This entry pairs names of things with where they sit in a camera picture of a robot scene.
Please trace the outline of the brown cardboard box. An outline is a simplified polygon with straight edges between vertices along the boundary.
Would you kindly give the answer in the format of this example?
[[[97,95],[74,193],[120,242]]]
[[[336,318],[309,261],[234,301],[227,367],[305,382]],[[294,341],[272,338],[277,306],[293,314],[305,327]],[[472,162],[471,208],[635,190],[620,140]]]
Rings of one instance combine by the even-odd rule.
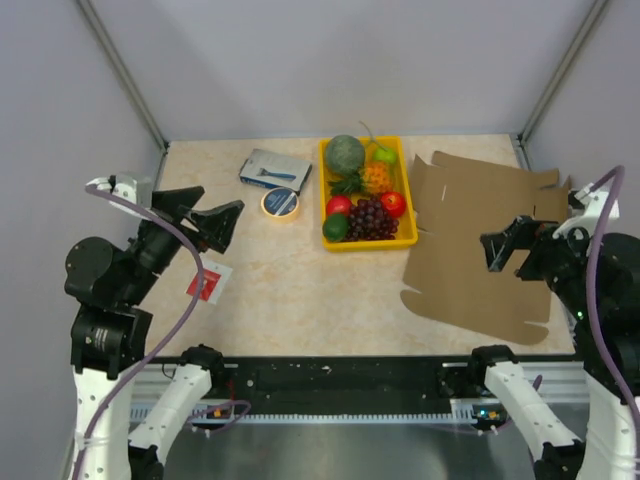
[[[487,268],[481,235],[503,231],[518,216],[561,223],[569,180],[558,170],[530,172],[441,151],[415,158],[409,176],[419,239],[411,248],[400,294],[414,314],[520,345],[548,336],[552,295],[540,281]]]

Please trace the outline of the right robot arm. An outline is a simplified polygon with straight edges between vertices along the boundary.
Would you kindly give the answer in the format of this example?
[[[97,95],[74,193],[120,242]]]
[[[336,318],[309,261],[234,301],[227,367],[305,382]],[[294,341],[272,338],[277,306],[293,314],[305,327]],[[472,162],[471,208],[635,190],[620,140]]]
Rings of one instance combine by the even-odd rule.
[[[492,273],[514,251],[527,252],[516,277],[545,282],[574,317],[589,391],[587,434],[579,438],[559,420],[505,345],[472,351],[469,388],[499,400],[528,446],[535,478],[638,478],[638,239],[582,226],[561,232],[556,222],[519,216],[480,242]]]

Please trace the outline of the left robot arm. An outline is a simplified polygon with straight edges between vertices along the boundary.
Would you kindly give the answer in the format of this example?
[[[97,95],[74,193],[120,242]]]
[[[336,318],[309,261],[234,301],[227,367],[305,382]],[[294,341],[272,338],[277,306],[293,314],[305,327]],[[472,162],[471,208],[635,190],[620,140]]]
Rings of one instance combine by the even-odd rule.
[[[155,358],[146,338],[152,314],[142,301],[180,250],[194,260],[230,245],[243,211],[240,200],[197,210],[200,186],[155,191],[144,200],[109,179],[87,192],[139,220],[126,248],[101,237],[76,243],[66,261],[65,292],[78,301],[71,327],[71,366],[76,389],[73,479],[160,479],[179,433],[213,413],[202,407],[228,379],[222,354],[205,345],[185,350],[151,411],[130,424],[133,386]]]

